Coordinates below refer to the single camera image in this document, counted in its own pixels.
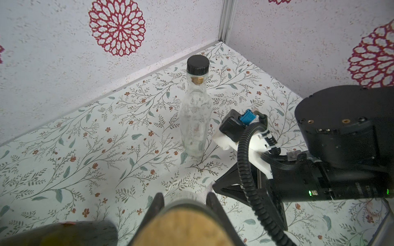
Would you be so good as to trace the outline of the clear bottle with red label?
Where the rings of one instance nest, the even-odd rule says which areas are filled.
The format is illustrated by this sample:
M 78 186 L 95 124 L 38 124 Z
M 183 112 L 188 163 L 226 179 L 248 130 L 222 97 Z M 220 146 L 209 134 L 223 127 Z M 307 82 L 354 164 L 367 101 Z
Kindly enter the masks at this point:
M 188 156 L 201 158 L 212 114 L 207 92 L 210 61 L 198 54 L 189 57 L 186 65 L 187 92 L 179 111 L 182 144 Z

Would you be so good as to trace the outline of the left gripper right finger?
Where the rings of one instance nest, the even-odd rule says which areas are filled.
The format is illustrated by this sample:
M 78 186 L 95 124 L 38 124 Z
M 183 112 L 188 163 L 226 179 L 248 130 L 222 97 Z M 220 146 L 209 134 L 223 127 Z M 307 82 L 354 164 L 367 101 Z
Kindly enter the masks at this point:
M 235 246 L 245 246 L 241 238 L 238 236 L 234 226 L 226 215 L 217 196 L 209 192 L 206 197 L 206 207 L 208 207 L 213 214 L 215 220 L 222 226 L 226 234 L 230 237 Z

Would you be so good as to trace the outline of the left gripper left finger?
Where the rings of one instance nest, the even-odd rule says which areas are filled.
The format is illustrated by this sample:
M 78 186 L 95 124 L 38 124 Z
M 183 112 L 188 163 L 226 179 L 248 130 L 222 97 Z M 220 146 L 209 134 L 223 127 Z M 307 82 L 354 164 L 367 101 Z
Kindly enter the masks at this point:
M 143 220 L 140 223 L 139 228 L 137 229 L 134 237 L 128 243 L 127 246 L 132 246 L 137 239 L 137 236 L 143 231 L 143 229 L 155 218 L 159 215 L 161 210 L 165 207 L 164 196 L 162 193 L 157 193 L 152 200 L 152 203 L 146 212 Z

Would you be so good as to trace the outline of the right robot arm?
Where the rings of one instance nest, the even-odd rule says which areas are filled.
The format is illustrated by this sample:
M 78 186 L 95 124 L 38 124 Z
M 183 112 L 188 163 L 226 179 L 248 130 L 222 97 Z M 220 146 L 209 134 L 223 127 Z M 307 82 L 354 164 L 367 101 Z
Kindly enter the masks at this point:
M 231 110 L 213 141 L 236 164 L 214 184 L 217 194 L 262 206 L 287 229 L 284 204 L 392 198 L 394 90 L 336 86 L 303 99 L 295 119 L 305 151 L 284 151 L 258 110 Z

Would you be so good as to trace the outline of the tall clear corked bottle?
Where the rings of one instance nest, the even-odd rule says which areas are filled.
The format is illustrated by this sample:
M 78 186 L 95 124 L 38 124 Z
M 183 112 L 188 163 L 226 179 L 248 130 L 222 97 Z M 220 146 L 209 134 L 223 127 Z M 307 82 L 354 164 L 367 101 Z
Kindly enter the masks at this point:
M 137 236 L 133 246 L 235 245 L 206 207 L 206 200 L 202 203 L 181 199 L 165 203 L 159 215 Z

